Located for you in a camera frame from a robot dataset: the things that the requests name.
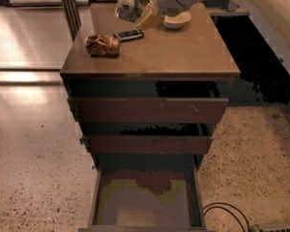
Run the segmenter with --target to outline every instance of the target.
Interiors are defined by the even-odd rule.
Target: wooden cabinet
[[[196,171],[228,103],[220,87],[239,70],[202,4],[180,31],[159,26],[117,58],[88,56],[88,35],[133,29],[114,10],[92,5],[61,70],[99,171],[80,231],[206,231]]]

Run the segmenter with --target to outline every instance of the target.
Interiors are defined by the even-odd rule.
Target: white bowl
[[[170,29],[179,29],[183,25],[191,20],[191,14],[189,12],[183,12],[176,16],[165,16],[163,25]]]

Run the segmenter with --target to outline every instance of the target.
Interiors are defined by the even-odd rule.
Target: power cord
[[[230,212],[228,209],[226,209],[226,208],[224,208],[224,207],[222,207],[222,206],[212,206],[211,208],[209,208],[205,213],[204,213],[204,216],[209,212],[209,211],[211,211],[212,209],[215,209],[215,208],[219,208],[219,209],[222,209],[222,210],[224,210],[224,211],[226,211],[227,213],[229,213],[236,221],[238,221],[239,222],[239,224],[241,225],[241,227],[242,227],[242,230],[243,230],[243,232],[246,232],[245,231],[245,229],[244,229],[244,227],[243,227],[243,225],[242,225],[242,223],[239,221],[239,219],[232,213],[232,212]]]
[[[234,210],[238,211],[238,212],[243,216],[243,218],[244,218],[244,220],[245,220],[245,222],[246,222],[247,232],[251,232],[251,229],[250,229],[250,226],[249,226],[249,222],[248,222],[248,220],[247,220],[247,217],[244,215],[243,212],[241,212],[240,209],[236,208],[235,206],[233,206],[233,205],[231,205],[231,204],[223,203],[223,202],[215,202],[215,203],[211,203],[211,204],[209,204],[209,205],[207,205],[207,206],[205,206],[205,207],[203,208],[203,210],[204,210],[204,216],[205,216],[205,215],[206,215],[210,210],[212,210],[212,209],[215,209],[215,208],[217,208],[217,209],[222,209],[222,210],[226,211],[227,213],[229,213],[230,215],[232,215],[232,217],[233,217],[236,221],[239,222],[239,224],[240,224],[241,227],[242,227],[242,230],[245,232],[245,229],[244,229],[242,223],[239,221],[239,219],[238,219],[238,218],[237,218],[237,217],[236,217],[232,212],[230,212],[228,209],[226,209],[226,208],[224,208],[224,207],[222,207],[222,206],[220,206],[220,205],[229,206],[229,207],[233,208]]]

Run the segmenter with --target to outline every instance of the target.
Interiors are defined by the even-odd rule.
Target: cell phone
[[[114,34],[114,36],[117,37],[122,43],[124,43],[129,41],[135,41],[138,39],[143,39],[144,33],[141,30],[131,30]]]

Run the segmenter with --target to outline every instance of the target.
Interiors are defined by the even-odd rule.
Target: bottom drawer
[[[103,154],[100,163],[90,230],[80,231],[206,231],[192,155]]]

